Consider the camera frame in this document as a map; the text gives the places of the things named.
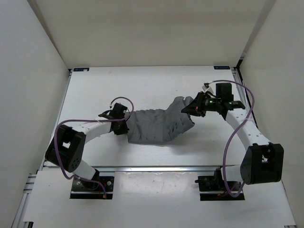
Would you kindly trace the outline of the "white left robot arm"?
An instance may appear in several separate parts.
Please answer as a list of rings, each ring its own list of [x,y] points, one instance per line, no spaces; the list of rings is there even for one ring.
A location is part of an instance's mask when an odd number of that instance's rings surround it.
[[[116,103],[95,120],[74,127],[61,124],[48,146],[46,160],[62,168],[64,174],[72,173],[89,190],[95,190],[100,183],[99,171],[83,161],[84,146],[103,134],[126,134],[129,131],[126,120],[130,117],[126,115],[127,110],[126,106]]]

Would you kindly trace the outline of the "grey pleated skirt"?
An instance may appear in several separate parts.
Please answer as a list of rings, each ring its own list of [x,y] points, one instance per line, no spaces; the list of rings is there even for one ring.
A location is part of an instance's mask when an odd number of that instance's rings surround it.
[[[189,114],[181,110],[190,104],[190,96],[178,96],[165,110],[138,110],[131,114],[128,120],[130,130],[127,133],[129,143],[160,145],[171,142],[178,135],[185,133],[195,123]]]

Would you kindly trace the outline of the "aluminium frame rail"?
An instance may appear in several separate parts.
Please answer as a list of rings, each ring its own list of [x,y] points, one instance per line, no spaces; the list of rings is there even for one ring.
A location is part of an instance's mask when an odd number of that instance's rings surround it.
[[[233,78],[236,82],[233,87],[237,90],[237,99],[243,103],[245,108],[229,111],[226,118],[234,133],[227,150],[227,165],[240,166],[249,146],[255,143],[268,145],[270,140],[260,132],[252,114],[249,112],[250,105],[248,105],[246,98],[249,92],[244,88],[236,70],[233,73]]]

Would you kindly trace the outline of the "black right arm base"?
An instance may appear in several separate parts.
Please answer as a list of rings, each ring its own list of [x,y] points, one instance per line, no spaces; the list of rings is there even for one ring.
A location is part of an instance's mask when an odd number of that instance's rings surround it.
[[[213,174],[200,175],[194,181],[199,187],[200,201],[240,201],[245,200],[244,193],[237,197],[228,194],[220,168],[216,168]]]

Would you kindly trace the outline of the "blue right corner label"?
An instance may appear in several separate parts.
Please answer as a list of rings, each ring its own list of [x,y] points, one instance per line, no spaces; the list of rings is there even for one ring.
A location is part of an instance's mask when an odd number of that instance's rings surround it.
[[[214,66],[215,70],[230,70],[229,66]]]

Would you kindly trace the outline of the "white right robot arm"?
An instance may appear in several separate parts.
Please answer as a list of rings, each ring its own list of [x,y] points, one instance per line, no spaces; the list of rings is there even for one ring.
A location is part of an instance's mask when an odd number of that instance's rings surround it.
[[[284,149],[280,144],[273,144],[248,120],[248,112],[241,101],[211,98],[199,92],[183,113],[204,117],[206,112],[217,112],[234,129],[234,134],[241,140],[246,153],[240,165],[222,165],[220,174],[213,178],[214,186],[226,189],[231,181],[246,185],[279,182],[282,178]]]

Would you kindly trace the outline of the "blue corner label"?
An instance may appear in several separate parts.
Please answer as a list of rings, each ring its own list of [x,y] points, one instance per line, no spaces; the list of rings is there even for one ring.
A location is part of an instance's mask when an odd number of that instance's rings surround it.
[[[76,67],[73,69],[74,72],[87,72],[89,71],[89,67]]]
[[[214,66],[215,70],[230,70],[229,66]]]

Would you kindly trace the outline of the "blue left corner label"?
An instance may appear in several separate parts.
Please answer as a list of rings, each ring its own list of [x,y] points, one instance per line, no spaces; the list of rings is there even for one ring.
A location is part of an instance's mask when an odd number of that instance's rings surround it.
[[[74,72],[87,72],[89,71],[89,67],[76,67],[73,69]]]

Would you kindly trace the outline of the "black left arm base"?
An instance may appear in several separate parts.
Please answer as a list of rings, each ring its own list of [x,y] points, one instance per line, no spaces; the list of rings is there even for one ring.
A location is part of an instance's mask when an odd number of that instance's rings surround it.
[[[94,182],[74,178],[71,186],[70,199],[80,200],[112,200],[114,176],[94,176]]]

